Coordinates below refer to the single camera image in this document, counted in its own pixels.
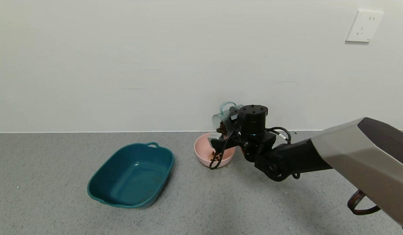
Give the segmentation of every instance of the gray floor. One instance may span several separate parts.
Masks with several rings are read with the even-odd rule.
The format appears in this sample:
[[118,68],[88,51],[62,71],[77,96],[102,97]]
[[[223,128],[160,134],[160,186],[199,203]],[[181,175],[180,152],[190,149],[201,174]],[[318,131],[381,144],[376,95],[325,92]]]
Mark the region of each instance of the gray floor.
[[[228,167],[209,170],[193,152],[201,134],[0,134],[0,235],[403,233],[382,211],[353,215],[346,202],[356,189],[334,170],[274,182],[239,150]],[[293,133],[294,142],[315,134]],[[152,207],[88,197],[88,180],[112,153],[151,141],[176,158]]]

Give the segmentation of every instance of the electrical socket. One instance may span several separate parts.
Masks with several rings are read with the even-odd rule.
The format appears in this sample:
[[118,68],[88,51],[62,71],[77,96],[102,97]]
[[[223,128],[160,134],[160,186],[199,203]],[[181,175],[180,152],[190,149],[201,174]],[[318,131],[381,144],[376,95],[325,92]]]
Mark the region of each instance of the electrical socket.
[[359,10],[349,30],[346,41],[370,42],[383,18],[383,12]]

